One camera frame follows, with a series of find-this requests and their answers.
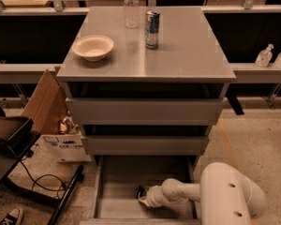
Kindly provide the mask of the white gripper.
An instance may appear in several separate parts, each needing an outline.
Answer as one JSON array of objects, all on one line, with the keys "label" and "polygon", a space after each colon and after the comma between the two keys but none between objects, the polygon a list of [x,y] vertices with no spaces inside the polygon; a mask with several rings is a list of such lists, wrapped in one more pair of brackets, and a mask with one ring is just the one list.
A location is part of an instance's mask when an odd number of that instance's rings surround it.
[{"label": "white gripper", "polygon": [[144,186],[144,190],[147,192],[146,197],[139,197],[138,201],[148,208],[161,207],[164,203],[164,194],[160,186]]}]

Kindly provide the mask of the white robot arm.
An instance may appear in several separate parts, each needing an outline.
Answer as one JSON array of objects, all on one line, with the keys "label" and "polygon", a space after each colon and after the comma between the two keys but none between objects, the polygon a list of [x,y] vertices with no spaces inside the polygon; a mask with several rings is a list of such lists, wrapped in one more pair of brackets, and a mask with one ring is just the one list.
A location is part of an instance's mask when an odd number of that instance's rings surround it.
[{"label": "white robot arm", "polygon": [[197,202],[201,225],[251,225],[267,210],[260,186],[222,162],[206,166],[197,184],[168,178],[159,186],[140,187],[137,199],[148,208],[166,207],[183,219],[193,217],[191,203]]}]

